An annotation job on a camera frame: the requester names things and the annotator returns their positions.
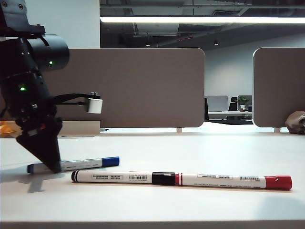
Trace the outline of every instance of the blue marker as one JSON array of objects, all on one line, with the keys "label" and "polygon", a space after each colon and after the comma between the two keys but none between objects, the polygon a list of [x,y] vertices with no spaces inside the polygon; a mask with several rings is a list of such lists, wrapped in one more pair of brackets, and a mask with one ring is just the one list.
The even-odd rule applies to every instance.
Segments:
[{"label": "blue marker", "polygon": [[[118,156],[78,161],[61,161],[61,170],[70,171],[88,168],[111,167],[118,166],[119,163],[120,158]],[[49,170],[49,168],[46,167],[43,163],[38,163],[28,165],[27,172],[31,174],[51,173],[51,170]]]}]

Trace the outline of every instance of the white table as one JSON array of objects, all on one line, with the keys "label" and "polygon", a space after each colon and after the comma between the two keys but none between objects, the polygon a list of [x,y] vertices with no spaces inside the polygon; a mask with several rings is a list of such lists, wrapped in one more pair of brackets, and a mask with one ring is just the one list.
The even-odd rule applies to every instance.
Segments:
[{"label": "white table", "polygon": [[251,119],[252,112],[249,111],[209,111],[210,119],[225,119],[226,117],[247,117]]},{"label": "white table", "polygon": [[37,159],[15,139],[2,138],[1,228],[305,228],[304,135],[215,123],[181,134],[174,128],[124,131],[60,138],[61,157],[120,156],[120,166],[108,171],[291,175],[293,188],[76,184],[71,172],[26,174]]}]

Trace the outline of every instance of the office chair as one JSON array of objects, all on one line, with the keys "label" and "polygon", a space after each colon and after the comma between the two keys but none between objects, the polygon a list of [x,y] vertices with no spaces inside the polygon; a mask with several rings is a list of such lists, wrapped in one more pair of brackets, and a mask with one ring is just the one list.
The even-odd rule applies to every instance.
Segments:
[{"label": "office chair", "polygon": [[229,105],[229,111],[237,111],[237,97],[231,98],[231,103]]},{"label": "office chair", "polygon": [[204,98],[204,120],[209,121],[208,99]]}]

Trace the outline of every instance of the marker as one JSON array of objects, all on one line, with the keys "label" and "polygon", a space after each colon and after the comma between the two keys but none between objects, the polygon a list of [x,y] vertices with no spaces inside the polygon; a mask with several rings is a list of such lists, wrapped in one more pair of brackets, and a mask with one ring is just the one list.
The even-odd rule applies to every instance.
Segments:
[{"label": "marker", "polygon": [[[118,166],[119,163],[120,163],[120,158],[118,156],[104,157],[98,159],[77,160],[77,161],[61,161],[61,170],[70,171],[76,169],[110,167],[110,166]],[[47,168],[43,163],[38,163],[38,164],[28,165],[27,172],[31,174],[50,173],[51,170],[49,170],[49,168]]]},{"label": "marker", "polygon": [[227,176],[210,174],[183,174],[174,172],[109,172],[94,170],[73,171],[71,178],[78,182],[147,183],[198,187],[233,187],[291,189],[290,176]]}]

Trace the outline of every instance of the potted plant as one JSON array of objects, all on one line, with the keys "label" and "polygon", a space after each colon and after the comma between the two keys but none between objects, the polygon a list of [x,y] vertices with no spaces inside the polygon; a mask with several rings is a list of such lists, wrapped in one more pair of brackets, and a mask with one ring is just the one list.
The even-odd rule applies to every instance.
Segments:
[{"label": "potted plant", "polygon": [[237,101],[240,105],[240,111],[246,111],[245,103],[248,102],[249,100],[250,100],[249,98],[247,98],[246,96],[243,96],[243,95],[238,98]]}]

